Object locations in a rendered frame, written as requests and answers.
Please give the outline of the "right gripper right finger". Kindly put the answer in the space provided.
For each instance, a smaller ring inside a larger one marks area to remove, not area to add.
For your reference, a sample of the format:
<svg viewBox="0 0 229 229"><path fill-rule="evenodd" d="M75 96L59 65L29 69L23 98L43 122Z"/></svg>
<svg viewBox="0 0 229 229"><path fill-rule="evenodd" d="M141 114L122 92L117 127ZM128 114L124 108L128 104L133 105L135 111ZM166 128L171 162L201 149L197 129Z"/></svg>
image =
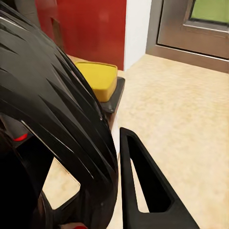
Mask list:
<svg viewBox="0 0 229 229"><path fill-rule="evenodd" d="M200 229L138 135L120 127L123 229ZM149 209L138 210L131 159Z"/></svg>

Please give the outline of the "bottle of coffee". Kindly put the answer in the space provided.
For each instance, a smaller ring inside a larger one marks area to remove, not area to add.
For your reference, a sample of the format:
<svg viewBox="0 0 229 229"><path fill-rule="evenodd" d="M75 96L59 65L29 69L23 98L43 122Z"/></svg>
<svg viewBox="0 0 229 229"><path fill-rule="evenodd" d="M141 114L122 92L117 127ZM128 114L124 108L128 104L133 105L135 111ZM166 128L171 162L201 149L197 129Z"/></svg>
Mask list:
<svg viewBox="0 0 229 229"><path fill-rule="evenodd" d="M106 118L114 140L117 161L120 156L120 131L117 126L117 115L125 89L125 78L117 76L118 68L102 62L75 62L96 95Z"/></svg>

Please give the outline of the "electric kettle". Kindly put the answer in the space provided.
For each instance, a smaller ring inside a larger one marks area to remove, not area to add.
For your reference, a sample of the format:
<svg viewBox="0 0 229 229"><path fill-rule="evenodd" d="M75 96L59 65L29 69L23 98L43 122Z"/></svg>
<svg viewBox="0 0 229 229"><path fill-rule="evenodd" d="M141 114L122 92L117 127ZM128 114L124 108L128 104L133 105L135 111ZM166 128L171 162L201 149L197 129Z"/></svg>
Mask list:
<svg viewBox="0 0 229 229"><path fill-rule="evenodd" d="M27 229L106 229L119 170L103 108L68 55L1 0L0 113L20 121L81 184L57 209L42 190ZM14 149L0 130L0 159Z"/></svg>

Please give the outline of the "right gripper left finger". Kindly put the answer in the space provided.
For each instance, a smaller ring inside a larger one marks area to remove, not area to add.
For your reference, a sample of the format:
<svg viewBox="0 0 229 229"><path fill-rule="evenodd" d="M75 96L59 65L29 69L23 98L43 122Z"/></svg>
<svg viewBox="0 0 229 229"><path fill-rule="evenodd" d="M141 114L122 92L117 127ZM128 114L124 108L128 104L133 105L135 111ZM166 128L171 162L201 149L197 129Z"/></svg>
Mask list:
<svg viewBox="0 0 229 229"><path fill-rule="evenodd" d="M0 159L0 229L27 229L54 156L32 136Z"/></svg>

